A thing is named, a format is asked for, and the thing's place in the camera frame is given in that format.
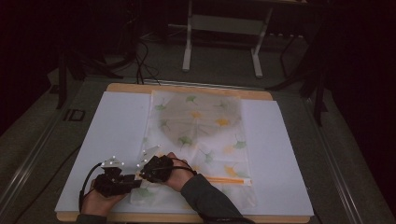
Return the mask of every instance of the human hand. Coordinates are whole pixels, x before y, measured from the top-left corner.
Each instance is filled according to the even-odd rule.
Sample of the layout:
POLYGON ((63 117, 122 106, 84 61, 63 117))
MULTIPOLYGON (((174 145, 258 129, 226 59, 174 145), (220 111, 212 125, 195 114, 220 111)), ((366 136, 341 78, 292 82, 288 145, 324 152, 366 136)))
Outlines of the human hand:
POLYGON ((94 180, 91 183, 91 191, 88 193, 82 203, 81 214, 96 215, 107 217, 113 206, 121 201, 127 194, 105 197, 96 189, 93 189, 94 180))
MULTIPOLYGON (((177 159, 175 153, 173 152, 170 152, 167 155, 167 157, 177 159)), ((189 168, 189 166, 183 161, 179 161, 179 160, 172 160, 172 161, 174 162, 174 166, 184 166, 186 168, 189 168)), ((165 182, 165 185, 174 189, 177 192, 180 192, 184 184, 186 184, 187 181, 189 181, 193 176, 194 176, 193 173, 190 171, 183 169, 175 169, 172 171, 172 174, 169 177, 169 179, 165 182)))

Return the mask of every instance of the translucent plastic sheet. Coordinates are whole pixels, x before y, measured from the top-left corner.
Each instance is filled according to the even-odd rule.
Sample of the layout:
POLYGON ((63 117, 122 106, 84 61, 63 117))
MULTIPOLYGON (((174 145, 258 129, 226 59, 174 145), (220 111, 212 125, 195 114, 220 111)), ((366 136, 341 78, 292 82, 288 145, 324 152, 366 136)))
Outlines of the translucent plastic sheet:
MULTIPOLYGON (((255 206, 240 99, 207 93, 154 91, 142 151, 174 152, 224 192, 238 208, 255 206)), ((179 193, 149 182, 131 203, 166 210, 189 208, 179 193)))

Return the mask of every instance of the table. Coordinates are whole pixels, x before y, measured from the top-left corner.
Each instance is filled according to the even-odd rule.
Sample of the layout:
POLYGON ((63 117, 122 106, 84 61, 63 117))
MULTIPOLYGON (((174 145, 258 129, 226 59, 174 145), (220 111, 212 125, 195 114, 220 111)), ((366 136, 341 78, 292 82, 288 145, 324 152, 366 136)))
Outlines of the table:
POLYGON ((294 1, 294 0, 261 0, 256 1, 260 3, 267 3, 268 8, 264 10, 265 19, 263 21, 258 20, 246 20, 237 18, 225 18, 217 16, 207 16, 195 14, 192 11, 192 2, 189 1, 188 8, 188 19, 187 19, 187 42, 184 51, 183 66, 184 72, 190 71, 191 62, 191 32, 192 30, 205 30, 215 31, 224 33, 234 33, 242 35, 256 35, 258 37, 257 44, 251 49, 251 57, 253 61, 255 76, 262 78, 262 66, 259 59, 259 51, 262 46, 262 41, 265 37, 265 33, 268 27, 268 23, 271 19, 274 5, 276 4, 289 4, 289 5, 307 5, 305 0, 294 1))
MULTIPOLYGON (((200 91, 237 95, 242 99, 242 116, 247 130, 253 187, 258 198, 254 208, 241 210, 257 223, 305 223, 313 216, 298 164, 295 160, 280 110, 270 93, 170 86, 110 84, 92 120, 60 200, 55 208, 61 221, 74 221, 78 215, 78 191, 86 174, 99 161, 112 155, 126 164, 136 164, 149 111, 152 90, 200 91), (266 119, 255 119, 265 113, 266 119)), ((134 172, 126 166, 124 174, 134 172)), ((97 171, 92 177, 101 174, 97 171)), ((202 222, 193 211, 153 211, 118 203, 108 217, 117 222, 202 222)))

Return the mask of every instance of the yellow leaf print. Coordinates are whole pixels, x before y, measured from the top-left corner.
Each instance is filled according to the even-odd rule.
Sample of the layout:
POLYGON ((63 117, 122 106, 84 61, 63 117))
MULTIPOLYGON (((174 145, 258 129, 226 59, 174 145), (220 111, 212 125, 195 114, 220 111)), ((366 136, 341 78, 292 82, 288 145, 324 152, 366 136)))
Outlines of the yellow leaf print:
POLYGON ((219 126, 227 126, 227 125, 230 124, 230 121, 227 120, 227 119, 216 119, 216 123, 217 123, 219 126))
POLYGON ((230 175, 232 177, 238 176, 238 174, 235 172, 235 170, 233 169, 232 166, 224 165, 224 170, 225 170, 225 173, 227 173, 228 175, 230 175))
POLYGON ((199 171, 199 169, 200 169, 201 167, 199 167, 198 165, 194 165, 194 166, 192 166, 191 168, 192 168, 192 170, 194 170, 194 171, 199 171))
POLYGON ((224 152, 225 154, 233 154, 233 153, 235 152, 235 148, 234 148, 233 146, 229 145, 229 146, 226 146, 226 147, 223 149, 223 152, 224 152))
POLYGON ((200 119, 202 114, 199 111, 191 111, 190 114, 192 115, 193 118, 195 119, 200 119))

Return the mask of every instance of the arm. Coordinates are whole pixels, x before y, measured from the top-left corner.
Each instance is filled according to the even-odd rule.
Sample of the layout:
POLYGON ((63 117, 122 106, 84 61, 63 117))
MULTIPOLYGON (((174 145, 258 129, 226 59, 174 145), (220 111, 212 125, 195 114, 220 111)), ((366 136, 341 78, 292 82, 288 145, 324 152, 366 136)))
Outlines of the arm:
POLYGON ((242 216, 230 199, 213 187, 202 175, 191 178, 180 193, 198 213, 209 217, 242 216))
POLYGON ((124 195, 105 197, 93 189, 84 198, 81 214, 77 217, 77 224, 106 224, 107 215, 113 206, 125 198, 124 195))
MULTIPOLYGON (((167 156, 177 158, 172 152, 167 156)), ((187 167, 179 160, 174 160, 174 166, 187 167)), ((213 187, 203 175, 193 175, 192 172, 176 169, 165 184, 180 192, 191 208, 199 214, 208 217, 242 217, 230 199, 213 187)))

